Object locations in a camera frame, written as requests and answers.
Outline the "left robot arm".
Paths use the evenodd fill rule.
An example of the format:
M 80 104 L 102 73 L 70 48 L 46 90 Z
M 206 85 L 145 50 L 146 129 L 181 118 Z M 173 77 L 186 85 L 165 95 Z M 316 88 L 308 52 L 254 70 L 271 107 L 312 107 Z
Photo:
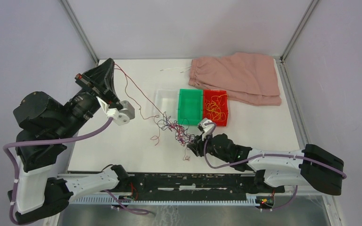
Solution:
M 135 117 L 133 106 L 118 98 L 114 86 L 115 62 L 109 58 L 75 77 L 81 87 L 61 104 L 42 91 L 23 98 L 13 111 L 21 128 L 16 141 L 3 151 L 14 166 L 8 192 L 10 220 L 18 226 L 54 216 L 71 202 L 100 191 L 125 191 L 129 175 L 121 165 L 80 179 L 58 179 L 49 173 L 68 143 L 91 138 L 111 123 L 125 125 Z

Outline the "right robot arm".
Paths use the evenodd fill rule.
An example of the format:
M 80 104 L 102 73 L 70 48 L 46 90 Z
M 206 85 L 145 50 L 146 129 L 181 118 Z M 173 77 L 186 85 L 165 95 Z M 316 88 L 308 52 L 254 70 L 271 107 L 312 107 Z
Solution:
M 280 186 L 311 186 L 328 195 L 342 193 L 344 161 L 323 148 L 306 144 L 295 151 L 264 151 L 235 144 L 226 134 L 197 136 L 187 145 L 194 155 L 205 158 L 212 169 L 231 167 L 255 173 L 259 192 Z

